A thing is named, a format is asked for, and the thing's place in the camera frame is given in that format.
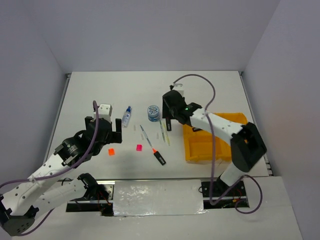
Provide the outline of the pink highlighter cap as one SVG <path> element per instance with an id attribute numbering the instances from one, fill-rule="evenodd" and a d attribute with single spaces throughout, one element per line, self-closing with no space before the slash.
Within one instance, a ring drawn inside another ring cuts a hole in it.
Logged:
<path id="1" fill-rule="evenodd" d="M 137 144 L 137 145 L 136 145 L 136 151 L 137 151 L 137 152 L 141 152 L 142 149 L 143 149 L 143 146 L 142 146 L 141 144 Z"/>

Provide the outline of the blue highlighter marker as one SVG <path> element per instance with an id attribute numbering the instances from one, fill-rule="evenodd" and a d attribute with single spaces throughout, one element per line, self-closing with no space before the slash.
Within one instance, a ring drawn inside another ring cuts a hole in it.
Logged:
<path id="1" fill-rule="evenodd" d="M 165 119 L 165 124 L 166 124 L 166 130 L 170 132 L 172 130 L 172 123 L 170 118 Z"/>

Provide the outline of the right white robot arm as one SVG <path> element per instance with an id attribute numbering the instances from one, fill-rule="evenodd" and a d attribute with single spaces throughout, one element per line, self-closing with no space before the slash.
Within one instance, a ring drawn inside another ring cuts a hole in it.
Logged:
<path id="1" fill-rule="evenodd" d="M 197 103 L 186 104 L 185 98 L 177 90 L 170 90 L 162 96 L 162 110 L 166 119 L 174 119 L 182 125 L 214 134 L 230 146 L 231 163 L 216 180 L 217 190 L 223 196 L 230 195 L 236 181 L 249 173 L 267 152 L 255 124 L 233 122 L 205 111 Z"/>

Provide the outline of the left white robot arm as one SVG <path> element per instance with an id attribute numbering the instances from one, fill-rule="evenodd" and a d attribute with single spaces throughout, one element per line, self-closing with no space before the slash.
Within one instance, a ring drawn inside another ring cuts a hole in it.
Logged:
<path id="1" fill-rule="evenodd" d="M 110 191 L 89 173 L 82 173 L 64 185 L 51 187 L 80 164 L 97 156 L 108 144 L 122 143 L 122 121 L 87 116 L 85 129 L 66 138 L 49 159 L 30 177 L 16 181 L 17 186 L 0 196 L 0 226 L 11 237 L 25 236 L 35 220 L 73 199 L 108 201 Z"/>

